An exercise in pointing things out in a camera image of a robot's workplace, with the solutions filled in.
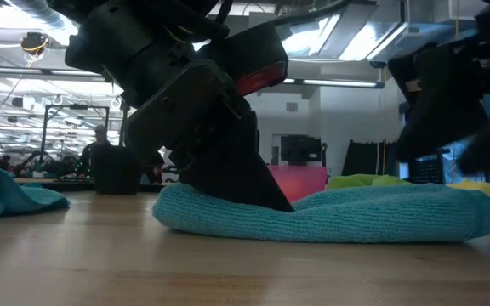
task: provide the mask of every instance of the black trash bin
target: black trash bin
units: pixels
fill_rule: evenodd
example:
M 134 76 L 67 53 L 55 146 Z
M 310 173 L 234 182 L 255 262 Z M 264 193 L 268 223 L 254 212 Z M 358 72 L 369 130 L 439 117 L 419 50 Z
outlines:
M 125 147 L 92 148 L 95 191 L 102 195 L 135 195 L 140 186 L 141 166 Z

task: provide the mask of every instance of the red light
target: red light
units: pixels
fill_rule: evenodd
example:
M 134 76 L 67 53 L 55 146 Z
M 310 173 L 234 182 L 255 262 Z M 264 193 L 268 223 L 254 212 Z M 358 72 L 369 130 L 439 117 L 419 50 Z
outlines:
M 274 86 L 285 80 L 287 67 L 284 62 L 278 62 L 253 72 L 247 76 L 237 78 L 237 92 L 248 95 L 268 86 Z

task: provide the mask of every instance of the pink box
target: pink box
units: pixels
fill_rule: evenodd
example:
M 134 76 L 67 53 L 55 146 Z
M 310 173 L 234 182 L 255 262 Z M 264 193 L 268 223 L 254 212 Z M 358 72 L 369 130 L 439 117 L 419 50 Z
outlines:
M 268 166 L 290 202 L 323 191 L 327 182 L 325 167 Z

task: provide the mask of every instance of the blue microfiber cloth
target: blue microfiber cloth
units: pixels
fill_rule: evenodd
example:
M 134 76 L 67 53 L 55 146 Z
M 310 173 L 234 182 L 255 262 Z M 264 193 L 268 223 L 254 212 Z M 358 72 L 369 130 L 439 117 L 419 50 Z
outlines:
M 236 204 L 175 184 L 162 190 L 153 215 L 175 230 L 263 241 L 455 242 L 490 234 L 490 198 L 442 185 L 327 190 L 293 207 Z
M 43 189 L 38 184 L 19 187 L 0 169 L 0 217 L 63 208 L 69 204 L 62 194 Z

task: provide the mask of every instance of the table surface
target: table surface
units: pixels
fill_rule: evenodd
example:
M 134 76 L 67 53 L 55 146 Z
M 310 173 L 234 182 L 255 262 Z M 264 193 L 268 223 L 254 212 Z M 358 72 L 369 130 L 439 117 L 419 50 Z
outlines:
M 69 209 L 0 219 L 0 306 L 490 305 L 490 236 L 239 241 L 166 229 L 153 194 L 67 195 Z

